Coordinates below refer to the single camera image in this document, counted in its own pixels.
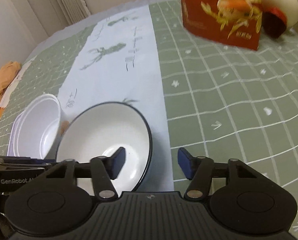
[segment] white paper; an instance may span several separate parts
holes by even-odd
[[[148,6],[100,21],[76,57],[58,99],[70,122],[106,101],[132,104],[146,118],[153,157],[146,191],[172,191],[172,163],[155,34]]]

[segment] orange food image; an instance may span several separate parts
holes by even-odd
[[[229,21],[246,18],[251,11],[251,5],[246,0],[218,0],[217,7]]]
[[[68,121],[62,121],[60,125],[60,135],[63,135],[65,130],[68,128],[69,122]]]

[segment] white grid lines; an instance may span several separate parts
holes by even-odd
[[[9,131],[13,120],[34,98],[44,91],[57,94],[57,89],[64,81],[74,59],[81,51],[82,45],[86,42],[93,28],[94,26],[90,26],[87,31],[83,30],[80,34],[81,39],[77,39],[77,35],[68,38],[66,42],[74,43],[74,46],[66,45],[65,48],[63,46],[64,41],[59,41],[41,52],[34,60],[31,60],[30,66],[23,73],[19,84],[10,95],[10,101],[0,119],[0,155],[7,153],[10,133],[6,132]]]
[[[168,4],[169,7],[172,9],[173,13],[177,16],[177,14],[176,14],[175,11],[173,10],[173,8],[170,6],[170,4],[169,4],[168,2],[167,2],[167,4]],[[225,101],[225,99],[224,99],[224,97],[223,97],[223,95],[222,95],[222,93],[221,93],[221,91],[220,91],[220,89],[219,89],[219,87],[218,87],[218,84],[217,84],[217,82],[215,81],[214,76],[213,76],[211,70],[209,69],[209,66],[208,66],[207,62],[205,61],[204,57],[202,56],[200,50],[198,49],[196,42],[192,39],[192,37],[190,36],[190,34],[189,34],[187,31],[186,31],[186,33],[187,33],[189,39],[191,40],[191,42],[195,45],[196,50],[197,50],[197,52],[198,52],[198,54],[199,54],[201,60],[203,61],[205,67],[207,68],[207,70],[209,70],[209,75],[210,75],[210,77],[211,77],[211,79],[212,79],[212,82],[213,82],[214,86],[217,87],[217,92],[218,92],[218,94],[219,94],[219,96],[220,96],[220,98],[221,98],[221,101],[222,101],[223,105],[224,105],[224,106],[227,106],[227,103],[226,103],[226,101]],[[234,120],[233,120],[233,118],[232,118],[232,115],[231,115],[231,113],[230,113],[230,111],[229,111],[229,109],[228,109],[227,107],[226,107],[226,112],[227,112],[228,117],[229,117],[229,119],[230,119],[230,122],[231,122],[231,125],[232,125],[232,127],[233,127],[233,130],[236,132],[236,131],[237,131],[236,124],[234,123]],[[236,132],[235,135],[236,135],[236,139],[237,139],[238,144],[239,144],[239,148],[240,148],[240,150],[241,150],[241,154],[242,154],[243,161],[246,163],[246,162],[247,162],[247,158],[246,158],[246,155],[245,155],[245,153],[244,153],[244,149],[243,149],[243,145],[242,145],[242,142],[241,142],[239,133]]]
[[[222,69],[222,68],[226,68],[226,67],[234,67],[234,64],[229,64],[229,65],[223,65],[223,66],[219,66],[219,67],[215,67],[215,68],[211,68],[210,70],[211,71],[214,71],[214,70],[218,70],[218,69]],[[188,74],[204,74],[204,73],[208,73],[207,70],[191,70],[191,71],[187,71]],[[176,72],[176,73],[172,73],[170,75],[167,75],[167,76],[163,76],[162,79],[166,79],[168,77],[172,77],[174,75],[181,75],[181,74],[184,74],[184,72]],[[272,80],[272,79],[275,79],[275,78],[282,78],[284,76],[288,76],[288,75],[293,75],[293,76],[297,76],[298,77],[298,74],[296,73],[293,73],[292,71],[291,72],[287,72],[287,73],[284,73],[283,75],[276,75],[276,76],[273,76],[273,77],[270,77],[270,78],[252,78],[252,79],[238,79],[238,81],[240,82],[251,82],[251,81],[269,81],[269,80]]]
[[[276,54],[273,50],[271,50],[271,48],[269,48],[270,50],[270,52],[274,55],[274,56],[276,56],[276,57],[279,57],[278,56],[278,54]],[[282,61],[281,62],[282,63],[282,65],[287,69],[287,70],[289,70],[289,68],[288,68],[288,66]],[[293,78],[294,78],[294,80],[297,82],[297,84],[298,84],[298,74],[297,73],[294,73],[293,71],[291,71],[291,74],[292,74],[292,76],[293,76]]]
[[[225,59],[225,61],[226,61],[228,64],[230,64],[230,61],[229,61],[228,58],[221,52],[221,50],[218,48],[218,46],[217,46],[216,44],[214,44],[214,46],[215,46],[216,49],[220,52],[220,55],[222,55],[222,57]],[[233,66],[231,66],[231,68],[232,68],[233,72],[236,74],[237,78],[238,78],[239,80],[241,80],[241,77],[240,77],[238,71],[236,70],[236,68],[233,67]],[[257,111],[257,109],[256,109],[256,107],[255,107],[255,105],[254,105],[254,103],[252,102],[252,98],[251,98],[250,92],[248,91],[248,89],[247,89],[247,87],[245,86],[244,82],[241,82],[241,85],[242,85],[242,87],[243,87],[245,93],[247,94],[248,99],[251,101],[252,109],[253,109],[253,111],[254,111],[254,113],[255,113],[255,116],[257,117],[257,120],[258,120],[260,126],[263,126],[263,123],[262,123],[262,120],[261,120],[261,118],[260,118],[260,116],[259,116],[259,113],[258,113],[258,111]],[[267,133],[266,133],[264,127],[261,127],[261,131],[262,131],[262,133],[263,133],[264,140],[265,140],[266,145],[267,145],[267,147],[268,147],[269,155],[272,156],[272,155],[273,155],[273,151],[272,151],[271,144],[270,144],[270,142],[269,142],[269,138],[268,138],[268,135],[267,135]],[[278,169],[277,169],[277,167],[276,167],[276,161],[274,160],[274,158],[271,158],[271,161],[272,161],[273,170],[274,170],[274,173],[275,173],[275,176],[276,176],[276,183],[277,183],[278,185],[280,185],[280,177],[279,177]]]
[[[274,50],[271,49],[271,48],[265,48],[265,49],[263,49],[262,51],[257,52],[259,58],[260,58],[260,55],[261,55],[261,54],[264,54],[264,53],[267,52],[267,51],[274,52]],[[257,64],[257,65],[266,65],[266,66],[272,71],[272,69],[270,68],[270,66],[268,66],[268,64],[272,64],[272,63],[276,63],[276,62],[281,62],[284,66],[285,66],[286,64],[292,64],[292,65],[298,64],[298,57],[297,57],[297,55],[295,55],[295,54],[293,53],[293,52],[295,52],[295,51],[298,51],[298,49],[293,49],[293,48],[292,48],[292,49],[288,49],[287,51],[282,51],[282,53],[284,53],[284,54],[290,54],[290,53],[291,53],[291,54],[297,59],[297,61],[287,60],[286,58],[284,58],[284,59],[282,59],[282,58],[278,58],[278,59],[275,60],[275,61],[265,61],[264,58],[261,58],[262,62],[259,63],[259,64]],[[245,60],[246,60],[246,57],[244,56],[244,54],[254,54],[254,52],[245,52],[244,54],[242,54],[241,51],[239,51],[239,53],[242,55],[242,57],[243,57]],[[282,98],[282,97],[285,97],[285,96],[288,96],[288,95],[289,95],[289,96],[291,97],[291,99],[292,99],[293,101],[295,101],[295,103],[297,104],[297,107],[298,107],[298,102],[295,100],[295,97],[292,96],[292,93],[295,92],[295,91],[298,91],[298,89],[294,89],[293,91],[290,92],[288,89],[285,89],[286,86],[284,86],[284,90],[285,90],[287,93],[286,93],[285,95],[282,95],[282,96],[279,96],[279,97],[275,97],[275,98],[274,98],[274,97],[272,97],[270,91],[268,90],[268,87],[266,87],[266,85],[263,83],[263,82],[265,82],[266,79],[260,78],[260,76],[259,76],[259,74],[257,73],[257,71],[253,68],[253,67],[255,66],[255,64],[250,63],[250,62],[246,62],[246,63],[237,63],[237,64],[234,63],[234,64],[232,64],[232,65],[237,65],[237,66],[239,66],[239,65],[249,65],[249,66],[252,67],[253,72],[255,72],[256,75],[259,77],[259,78],[257,79],[257,81],[260,81],[260,82],[262,83],[262,85],[263,85],[263,87],[264,87],[264,89],[265,89],[265,91],[266,91],[267,93],[269,92],[269,93],[268,93],[269,98],[267,98],[267,99],[261,99],[261,100],[259,100],[259,101],[267,101],[267,100],[274,101],[275,99]],[[275,72],[273,72],[274,75],[275,75],[275,77],[269,78],[268,80],[271,80],[271,79],[273,79],[273,78],[277,78],[278,81],[281,82],[280,79],[281,79],[282,77],[291,74],[291,75],[294,77],[294,79],[296,80],[296,82],[298,83],[298,78],[297,78],[297,77],[298,77],[298,73],[295,73],[295,72],[293,72],[293,71],[290,71],[289,68],[287,68],[287,70],[288,70],[288,72],[285,73],[285,74],[283,74],[283,75],[277,75]],[[237,104],[242,104],[242,103],[253,103],[253,102],[254,102],[254,100],[246,100],[246,101],[240,101],[240,102],[237,102]],[[280,155],[280,154],[282,154],[282,153],[288,152],[288,151],[290,151],[290,150],[293,151],[294,156],[295,156],[295,158],[296,158],[296,160],[297,160],[297,163],[298,163],[298,156],[297,156],[297,153],[296,153],[296,151],[295,151],[295,149],[296,149],[296,147],[298,147],[298,145],[294,145],[294,143],[293,143],[293,141],[292,141],[290,132],[289,132],[287,126],[285,125],[285,122],[287,122],[287,120],[284,120],[284,119],[283,119],[282,113],[281,113],[281,111],[278,109],[277,104],[275,104],[275,102],[272,102],[272,103],[274,104],[274,107],[277,109],[279,118],[280,118],[280,120],[281,120],[281,122],[279,122],[279,123],[284,123],[284,129],[286,130],[287,137],[288,137],[288,140],[289,140],[289,142],[290,142],[291,148],[288,149],[288,150],[286,150],[286,151],[283,151],[283,152],[280,152],[280,153],[278,153],[278,154],[275,154],[275,155],[273,155],[273,156],[269,156],[269,157],[266,157],[266,158],[262,158],[262,159],[259,159],[259,160],[255,160],[255,161],[249,162],[248,164],[251,164],[251,163],[254,163],[254,162],[258,162],[258,161],[261,161],[261,160],[264,160],[264,159],[269,159],[269,158],[272,158],[272,157],[274,157],[274,156],[278,156],[278,155]],[[218,110],[214,110],[214,111],[210,111],[210,112],[212,112],[212,113],[214,113],[214,112],[218,112],[218,111],[223,110],[224,108],[221,108],[221,109],[218,109]]]
[[[188,74],[186,73],[186,68],[185,68],[185,66],[184,66],[183,59],[181,58],[181,54],[180,54],[180,51],[179,51],[179,49],[178,49],[178,45],[177,45],[177,43],[176,43],[176,41],[175,41],[175,39],[174,39],[174,36],[173,36],[172,31],[171,31],[171,29],[170,29],[170,26],[169,26],[169,24],[168,24],[168,22],[167,22],[167,20],[166,20],[166,18],[165,18],[165,16],[164,16],[163,12],[162,12],[162,9],[161,9],[159,3],[157,3],[157,5],[159,6],[159,9],[160,9],[160,11],[161,11],[161,13],[162,13],[162,17],[164,18],[164,21],[165,21],[165,23],[167,24],[167,27],[168,27],[169,32],[170,32],[170,34],[171,34],[171,37],[172,37],[172,39],[173,39],[174,45],[175,45],[175,47],[177,48],[177,53],[178,53],[178,56],[179,56],[180,61],[181,61],[181,64],[182,64],[184,74],[185,74],[185,76],[186,76],[186,80],[187,80],[187,83],[188,83],[188,87],[189,87],[189,89],[190,89],[190,94],[191,94],[191,97],[192,97],[193,105],[194,105],[194,108],[195,108],[196,113],[198,113],[198,107],[196,106],[196,100],[195,100],[195,98],[194,98],[194,96],[193,96],[193,92],[192,92],[191,84],[190,84],[190,81],[189,81],[189,78],[188,78]],[[201,132],[202,139],[203,139],[203,141],[205,141],[204,132],[203,132],[202,124],[201,124],[201,119],[200,119],[200,116],[199,116],[199,115],[197,115],[197,119],[198,119],[198,122],[199,122],[199,127],[200,127],[200,132]],[[208,149],[207,149],[207,147],[206,147],[206,143],[204,143],[204,151],[205,151],[205,155],[208,157],[209,154],[208,154]]]
[[[198,48],[199,49],[202,49],[202,48],[209,48],[209,47],[213,47],[213,45],[210,45],[210,44],[207,44],[207,45],[199,45]],[[187,49],[194,49],[194,46],[193,45],[190,45],[188,47],[184,47],[182,49],[179,49],[180,51],[184,51],[184,50],[187,50]],[[160,49],[158,50],[158,53],[160,52],[166,52],[166,51],[177,51],[176,48],[169,48],[169,49]]]
[[[173,96],[180,96],[185,94],[190,94],[190,91],[184,91],[184,92],[178,92],[178,93],[172,93],[172,94],[164,94],[164,97],[173,97]]]
[[[286,184],[284,184],[283,186],[281,186],[281,187],[285,187],[285,186],[288,186],[289,184],[291,184],[291,183],[293,183],[293,182],[295,182],[295,181],[297,181],[298,180],[298,177],[297,178],[295,178],[294,180],[292,180],[292,181],[289,181],[288,183],[286,183]]]
[[[180,146],[177,146],[177,147],[172,147],[171,149],[177,149],[177,148],[180,148],[180,147],[187,147],[187,146],[196,145],[196,144],[200,144],[200,143],[203,143],[203,142],[195,142],[195,143],[180,145]],[[284,151],[279,152],[277,154],[274,154],[272,156],[268,156],[268,157],[264,157],[264,158],[261,158],[261,159],[255,160],[255,161],[247,162],[247,164],[249,165],[249,164],[252,164],[252,163],[257,163],[257,162],[260,162],[260,161],[264,161],[264,160],[267,160],[267,159],[270,159],[270,158],[279,156],[279,155],[284,154],[284,153],[286,153],[288,151],[291,151],[293,149],[296,149],[297,147],[298,147],[298,144],[296,146],[294,146],[294,147],[291,147],[291,148],[289,148],[287,150],[284,150]]]
[[[230,135],[238,134],[238,133],[243,132],[243,131],[257,130],[257,129],[262,129],[262,128],[266,128],[266,127],[274,126],[274,125],[277,125],[277,124],[284,124],[284,123],[286,123],[286,122],[288,122],[288,121],[290,121],[290,120],[296,118],[297,116],[298,116],[298,114],[295,115],[295,116],[293,116],[293,117],[291,117],[290,119],[287,119],[287,120],[282,120],[282,121],[279,121],[279,122],[275,122],[275,123],[271,123],[271,124],[266,124],[266,125],[262,125],[262,126],[258,126],[258,127],[250,127],[250,128],[244,128],[244,129],[241,129],[241,130],[236,130],[236,131],[234,131],[234,132],[232,132],[232,133],[223,135],[223,136],[218,137],[218,138],[216,138],[216,139],[206,140],[206,141],[204,141],[204,142],[215,142],[215,141],[218,141],[218,140],[220,140],[220,139],[226,138],[226,137],[228,137],[228,136],[230,136]]]
[[[188,179],[174,179],[173,182],[184,181],[184,180],[188,180]]]
[[[292,94],[293,92],[297,92],[298,89],[295,89],[295,90],[292,90],[290,93],[287,93],[285,95],[282,95],[282,96],[278,96],[278,97],[274,97],[274,98],[264,98],[264,99],[257,99],[257,100],[245,100],[245,101],[239,101],[239,102],[235,102],[235,103],[232,103],[232,104],[229,104],[227,105],[226,107],[230,107],[230,106],[235,106],[235,105],[239,105],[239,104],[245,104],[245,103],[258,103],[258,102],[264,102],[264,101],[271,101],[271,100],[276,100],[276,99],[279,99],[279,98],[283,98],[283,97],[286,97],[290,94]],[[217,113],[223,109],[225,109],[226,107],[222,107],[220,109],[217,109],[217,110],[212,110],[212,111],[205,111],[205,112],[200,112],[199,115],[202,115],[202,114],[213,114],[213,113]],[[188,115],[183,115],[183,116],[176,116],[176,117],[172,117],[172,118],[169,118],[169,120],[175,120],[175,119],[180,119],[180,118],[183,118],[183,117],[189,117],[189,116],[194,116],[196,114],[188,114]]]
[[[281,59],[277,59],[277,60],[267,61],[267,63],[268,63],[268,64],[272,64],[272,63],[277,63],[277,62],[279,62],[279,61],[283,61],[283,60],[281,60]],[[179,59],[173,59],[173,60],[161,60],[161,61],[160,61],[160,64],[177,63],[177,62],[180,62],[180,60],[179,60]],[[235,65],[235,66],[254,66],[254,67],[256,67],[256,66],[263,65],[263,62],[260,62],[260,63],[247,63],[247,62],[245,62],[245,63],[233,63],[233,65]]]
[[[265,59],[264,59],[262,56],[259,56],[259,58],[262,59],[262,60],[265,62]],[[275,70],[274,70],[273,68],[271,68],[270,65],[267,65],[267,67],[268,67],[268,69],[269,69],[274,75],[276,75]],[[284,90],[285,90],[287,93],[289,93],[290,91],[289,91],[289,89],[287,88],[287,86],[284,84],[284,82],[283,82],[280,78],[278,78],[278,81],[279,81],[279,83],[281,84],[281,86],[284,88]],[[298,102],[297,102],[297,100],[294,98],[294,96],[293,96],[292,94],[290,94],[290,98],[291,98],[291,100],[295,103],[295,105],[296,105],[297,108],[298,108]],[[293,142],[292,137],[291,137],[291,134],[290,134],[290,132],[289,132],[289,130],[288,130],[288,128],[287,128],[287,126],[286,126],[285,124],[284,124],[284,128],[285,128],[285,131],[287,132],[288,140],[290,141],[290,144],[291,144],[291,146],[293,147],[293,146],[294,146],[294,142]],[[297,164],[298,164],[298,153],[297,153],[297,151],[296,151],[295,149],[293,149],[293,154],[294,154],[294,157],[295,157],[295,159],[296,159],[296,161],[297,161]]]

